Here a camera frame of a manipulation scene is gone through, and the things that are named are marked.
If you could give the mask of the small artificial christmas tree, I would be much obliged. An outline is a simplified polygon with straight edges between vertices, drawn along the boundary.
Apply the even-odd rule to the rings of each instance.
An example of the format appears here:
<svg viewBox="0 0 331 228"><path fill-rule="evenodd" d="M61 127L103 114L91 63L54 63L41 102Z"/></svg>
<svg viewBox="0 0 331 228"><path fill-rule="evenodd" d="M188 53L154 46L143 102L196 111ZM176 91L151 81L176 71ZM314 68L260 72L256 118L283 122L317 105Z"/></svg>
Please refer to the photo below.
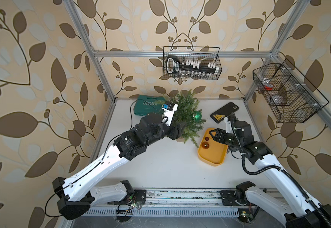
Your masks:
<svg viewBox="0 0 331 228"><path fill-rule="evenodd" d="M203 130L205 119L201 119L199 122L193 120L193 112L199 110L200 101L195 97L195 92L193 90L188 90L185 92L177 92L173 97L165 97L166 101L170 101L178 104L177 111L174 113L172 119L173 124L177 123L187 123L187 126L181 136L183 142L191 141L196 148L199 147L199 143L196 138L199 137L199 132Z"/></svg>

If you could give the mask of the green glitter ball ornament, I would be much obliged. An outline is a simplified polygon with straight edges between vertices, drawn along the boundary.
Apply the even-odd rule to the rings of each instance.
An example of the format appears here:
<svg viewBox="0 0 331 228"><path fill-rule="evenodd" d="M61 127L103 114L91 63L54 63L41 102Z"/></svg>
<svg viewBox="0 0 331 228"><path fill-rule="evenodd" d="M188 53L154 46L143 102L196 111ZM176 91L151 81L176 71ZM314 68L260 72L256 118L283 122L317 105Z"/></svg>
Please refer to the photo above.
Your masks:
<svg viewBox="0 0 331 228"><path fill-rule="evenodd" d="M195 111L193 112L193 120L194 120L195 122L199 122L199 121L201 121L201 119L202 119L202 113L201 113L201 111L199 111L199 110L195 110Z"/></svg>

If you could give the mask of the copper shiny ball ornament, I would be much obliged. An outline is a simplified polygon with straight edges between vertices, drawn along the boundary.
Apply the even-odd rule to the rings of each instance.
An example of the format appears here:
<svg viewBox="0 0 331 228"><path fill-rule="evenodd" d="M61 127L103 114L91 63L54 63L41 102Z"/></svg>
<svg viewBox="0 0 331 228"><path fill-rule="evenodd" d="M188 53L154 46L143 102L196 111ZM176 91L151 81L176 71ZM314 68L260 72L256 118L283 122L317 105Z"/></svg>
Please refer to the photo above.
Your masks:
<svg viewBox="0 0 331 228"><path fill-rule="evenodd" d="M209 148L209 143L208 142L202 142L202 148L203 149L208 149Z"/></svg>

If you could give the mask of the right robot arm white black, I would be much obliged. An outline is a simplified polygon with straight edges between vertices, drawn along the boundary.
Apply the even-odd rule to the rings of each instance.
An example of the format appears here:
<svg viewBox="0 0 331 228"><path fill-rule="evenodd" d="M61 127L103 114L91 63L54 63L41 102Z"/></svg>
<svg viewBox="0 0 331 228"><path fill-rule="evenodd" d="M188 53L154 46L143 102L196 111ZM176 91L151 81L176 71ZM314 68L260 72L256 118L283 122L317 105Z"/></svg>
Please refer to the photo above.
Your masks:
<svg viewBox="0 0 331 228"><path fill-rule="evenodd" d="M331 228L331 206L322 205L309 194L266 144L255 141L247 122L230 120L227 125L227 130L209 131L212 140L240 152L243 171L250 176L264 174L285 199L285 202L277 200L251 181L245 181L236 186L235 203L254 204L285 228Z"/></svg>

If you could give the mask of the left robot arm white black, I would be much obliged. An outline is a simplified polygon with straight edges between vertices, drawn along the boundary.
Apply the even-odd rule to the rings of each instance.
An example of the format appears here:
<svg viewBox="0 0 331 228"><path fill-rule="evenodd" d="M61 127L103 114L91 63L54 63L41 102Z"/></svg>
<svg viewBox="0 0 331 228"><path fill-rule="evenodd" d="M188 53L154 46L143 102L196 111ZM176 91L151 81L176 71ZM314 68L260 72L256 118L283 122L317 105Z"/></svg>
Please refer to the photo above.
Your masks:
<svg viewBox="0 0 331 228"><path fill-rule="evenodd" d="M77 174L55 179L53 189L59 197L59 213L67 220L76 219L98 204L131 204L134 190L127 180L99 187L97 184L111 172L144 153L153 143L168 137L180 138L186 122L167 125L161 114L151 113L141 118L133 128L115 137L99 156Z"/></svg>

